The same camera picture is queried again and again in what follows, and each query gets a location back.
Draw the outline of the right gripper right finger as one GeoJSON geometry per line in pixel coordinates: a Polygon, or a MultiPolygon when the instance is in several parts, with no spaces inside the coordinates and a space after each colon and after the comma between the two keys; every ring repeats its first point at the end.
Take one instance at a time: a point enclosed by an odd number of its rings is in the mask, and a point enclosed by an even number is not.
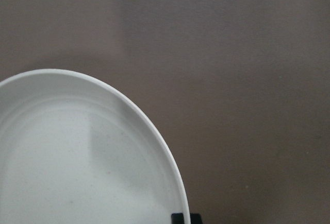
{"type": "Polygon", "coordinates": [[[191,224],[200,224],[200,215],[198,213],[190,214],[191,224]]]}

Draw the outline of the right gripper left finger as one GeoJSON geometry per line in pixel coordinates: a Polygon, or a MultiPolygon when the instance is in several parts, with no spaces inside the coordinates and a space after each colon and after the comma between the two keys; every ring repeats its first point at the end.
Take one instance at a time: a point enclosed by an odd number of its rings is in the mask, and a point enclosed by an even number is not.
{"type": "Polygon", "coordinates": [[[184,224],[183,213],[173,213],[171,214],[171,224],[184,224]]]}

